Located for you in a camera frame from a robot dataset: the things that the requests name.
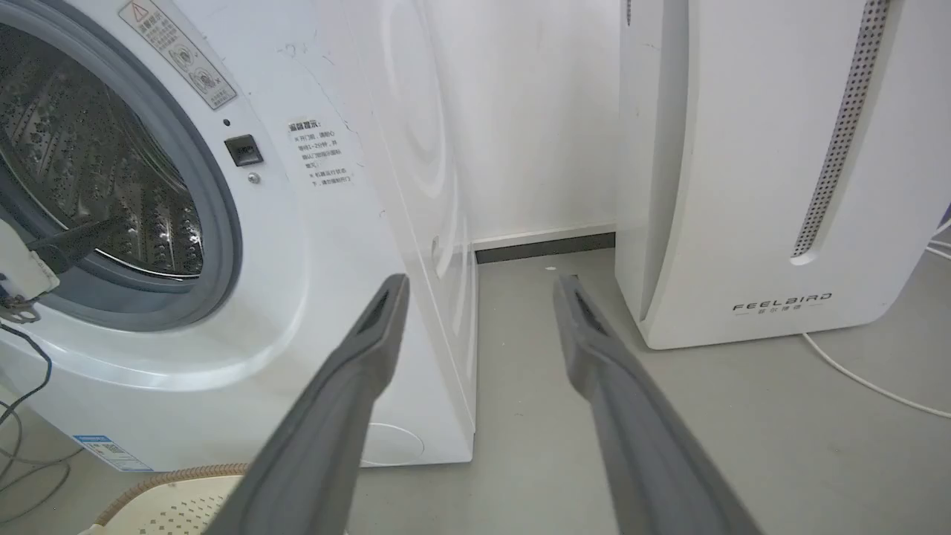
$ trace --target stainless steel drum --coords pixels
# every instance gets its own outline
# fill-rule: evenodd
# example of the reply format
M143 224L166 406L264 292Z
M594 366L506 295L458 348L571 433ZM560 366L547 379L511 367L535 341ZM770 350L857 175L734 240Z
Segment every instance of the stainless steel drum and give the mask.
M195 204L139 117L40 39L0 26L0 44L0 154L32 209L62 228L124 214L126 231L100 254L158 277L197 277Z

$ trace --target perforated vent strip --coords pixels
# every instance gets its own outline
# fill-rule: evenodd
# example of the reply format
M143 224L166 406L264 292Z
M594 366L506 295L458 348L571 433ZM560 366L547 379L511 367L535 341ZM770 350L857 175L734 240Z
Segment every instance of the perforated vent strip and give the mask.
M792 258L805 254L812 248L829 208L829 202L832 200L832 194L839 184L845 157L852 145L855 126L859 122L865 95L868 93L868 83L872 78L875 59L878 57L887 14L888 0L865 2L862 25L859 27L859 40L855 44L852 66L848 70L848 81L845 84L845 95L839 106L839 118L832 132L828 151L825 153L819 183L812 194L812 202L805 214L803 227L799 231L799 238L796 239L796 246L792 250Z

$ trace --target black cable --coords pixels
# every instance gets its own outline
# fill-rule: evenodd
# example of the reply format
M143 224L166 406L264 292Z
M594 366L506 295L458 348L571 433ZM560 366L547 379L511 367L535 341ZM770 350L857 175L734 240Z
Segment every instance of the black cable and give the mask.
M23 444L23 422L20 420L20 415L16 413L16 408L20 406L20 404L25 402L30 396L42 390L49 383L49 377L52 375L52 371L53 371L53 361L52 359L49 358L49 355L47 355L47 353L43 350L42 347L40 347L36 342L33 342L33 339L30 338L28 334L21 332L15 328L7 327L3 324L0 324L0 328L12 334L13 336L17 336L25 340L27 344L29 344L29 346L32 347L33 350L35 350L36 353L40 355L40 357L42 357L43 360L47 363L47 372L44 375L43 383L41 383L40 386L20 396L16 401L14 401L11 404L0 402L0 406L3 406L6 408L6 410L4 410L3 412L3 415L0 416L0 426L2 426L3 423L6 422L10 416L12 416L14 420L16 420L16 425L17 425L16 444L13 447L13 452L10 453L0 448L0 455L7 457L7 463L3 466L2 469L0 469L0 481L3 481L3 478L6 477L8 472L10 472L10 468L13 466L13 463L24 463L24 464L34 465L34 467L28 470L26 473L18 476L16 479L7 483L6 485L0 486L0 494L2 494L4 491L9 489L10 487L24 481L29 476L35 474L36 472L39 472L40 470L44 470L52 466L62 466L65 468L65 470L63 471L63 477L60 478L59 482L57 482L56 486L53 487L53 489L49 492L49 494L47 494L42 500L38 501L36 504L20 511L19 513L16 513L15 515L9 516L7 518L0 518L0 525L4 525L26 515L27 513L31 512L36 507L39 507L40 505L45 504L47 500L50 497L52 497L53 494L56 493L56 491L62 488L63 484L66 483L66 479L69 477L69 472L71 470L69 463L67 461L70 458L74 457L75 455L79 454L80 451L83 451L83 448L79 448L65 457L61 457L59 459L53 459L50 461L33 461L31 459L24 459L19 457L20 445Z

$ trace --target blue label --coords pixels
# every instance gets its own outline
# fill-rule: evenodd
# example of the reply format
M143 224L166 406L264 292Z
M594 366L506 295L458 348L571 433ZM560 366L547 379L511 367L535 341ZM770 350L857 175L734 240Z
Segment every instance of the blue label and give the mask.
M106 435L72 435L72 438L76 439L76 442L82 444L89 452L94 453L118 470L123 472L153 471L145 463L112 442Z

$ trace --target instruction sticker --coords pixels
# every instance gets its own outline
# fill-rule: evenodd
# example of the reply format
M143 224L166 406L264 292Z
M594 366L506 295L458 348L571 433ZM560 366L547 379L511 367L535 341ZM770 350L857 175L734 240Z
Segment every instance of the instruction sticker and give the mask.
M342 152L337 133L321 121L307 119L287 125L294 149L301 156L301 165L315 187L353 182L353 174Z
M151 0L132 0L119 16L182 75L212 109L238 96L191 39Z
M95 453L100 459L123 472L154 471L142 461L129 455L127 451L120 448L105 435L72 435L72 438L92 453Z

